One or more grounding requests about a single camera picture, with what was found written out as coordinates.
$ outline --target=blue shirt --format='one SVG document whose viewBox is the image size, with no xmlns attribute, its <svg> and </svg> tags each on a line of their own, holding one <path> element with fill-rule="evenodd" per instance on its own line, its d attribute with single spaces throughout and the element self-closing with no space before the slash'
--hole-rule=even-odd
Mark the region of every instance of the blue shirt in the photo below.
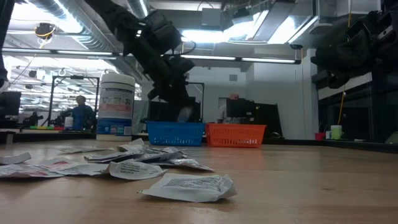
<svg viewBox="0 0 398 224">
<path fill-rule="evenodd" d="M 79 105 L 72 109 L 73 116 L 73 130 L 82 130 L 85 127 L 86 121 L 95 118 L 93 109 L 87 105 Z"/>
</svg>

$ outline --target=blue plastic basket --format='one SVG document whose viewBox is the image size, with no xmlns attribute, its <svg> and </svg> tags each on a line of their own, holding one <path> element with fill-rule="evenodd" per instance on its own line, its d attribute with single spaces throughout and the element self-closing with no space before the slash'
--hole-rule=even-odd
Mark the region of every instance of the blue plastic basket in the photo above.
<svg viewBox="0 0 398 224">
<path fill-rule="evenodd" d="M 162 146 L 201 146 L 204 123 L 147 121 L 149 142 Z"/>
</svg>

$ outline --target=wall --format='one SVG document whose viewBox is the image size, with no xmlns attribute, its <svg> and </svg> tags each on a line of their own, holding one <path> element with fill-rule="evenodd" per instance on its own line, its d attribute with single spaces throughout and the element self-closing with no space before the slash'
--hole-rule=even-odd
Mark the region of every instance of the wall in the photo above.
<svg viewBox="0 0 398 224">
<path fill-rule="evenodd" d="M 236 82 L 229 81 L 229 75 L 238 75 Z M 231 94 L 239 94 L 241 98 L 246 97 L 246 74 L 240 68 L 207 68 L 195 67 L 189 71 L 190 82 L 205 83 L 204 115 L 205 122 L 216 122 L 218 119 L 218 98 L 229 97 Z M 190 96 L 195 96 L 197 101 L 201 100 L 201 93 L 194 86 L 187 86 Z"/>
<path fill-rule="evenodd" d="M 318 101 L 311 75 L 311 51 L 301 65 L 254 63 L 246 74 L 246 96 L 256 103 L 278 104 L 286 139 L 314 139 L 318 129 Z"/>
</svg>

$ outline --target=workbench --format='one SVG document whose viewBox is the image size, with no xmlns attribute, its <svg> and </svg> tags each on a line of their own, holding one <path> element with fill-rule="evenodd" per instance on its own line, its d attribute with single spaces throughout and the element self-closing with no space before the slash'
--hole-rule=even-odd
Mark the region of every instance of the workbench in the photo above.
<svg viewBox="0 0 398 224">
<path fill-rule="evenodd" d="M 122 142 L 69 140 L 0 146 L 0 154 L 30 152 L 29 163 L 54 157 L 83 161 L 98 152 L 61 154 L 63 147 L 111 147 Z M 190 147 L 199 163 L 229 176 L 238 194 L 190 203 L 138 194 L 161 177 L 1 179 L 1 223 L 330 223 L 396 224 L 398 155 L 326 146 L 266 145 L 262 149 Z M 212 175 L 187 169 L 171 173 Z"/>
</svg>

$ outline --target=orange plastic basket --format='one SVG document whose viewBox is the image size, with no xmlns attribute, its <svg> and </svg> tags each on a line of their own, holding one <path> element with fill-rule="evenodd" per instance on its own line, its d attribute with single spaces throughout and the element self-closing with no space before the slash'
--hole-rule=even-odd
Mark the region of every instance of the orange plastic basket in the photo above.
<svg viewBox="0 0 398 224">
<path fill-rule="evenodd" d="M 207 124 L 207 144 L 213 147 L 261 147 L 266 125 Z"/>
</svg>

